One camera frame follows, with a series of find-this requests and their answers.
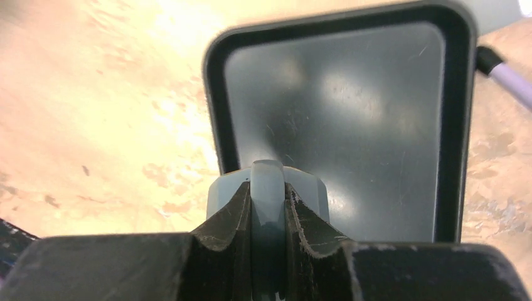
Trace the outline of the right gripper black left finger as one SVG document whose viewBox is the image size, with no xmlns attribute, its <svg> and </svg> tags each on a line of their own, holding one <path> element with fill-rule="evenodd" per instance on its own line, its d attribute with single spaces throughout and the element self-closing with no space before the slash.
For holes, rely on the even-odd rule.
<svg viewBox="0 0 532 301">
<path fill-rule="evenodd" d="M 250 300 L 250 184 L 190 233 L 57 236 L 32 243 L 2 300 Z"/>
</svg>

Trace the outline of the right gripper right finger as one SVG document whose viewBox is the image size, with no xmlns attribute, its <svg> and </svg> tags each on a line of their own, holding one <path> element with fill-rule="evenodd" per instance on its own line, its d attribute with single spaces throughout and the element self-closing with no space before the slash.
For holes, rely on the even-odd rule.
<svg viewBox="0 0 532 301">
<path fill-rule="evenodd" d="M 529 300 L 496 248 L 349 239 L 285 187 L 287 300 Z"/>
</svg>

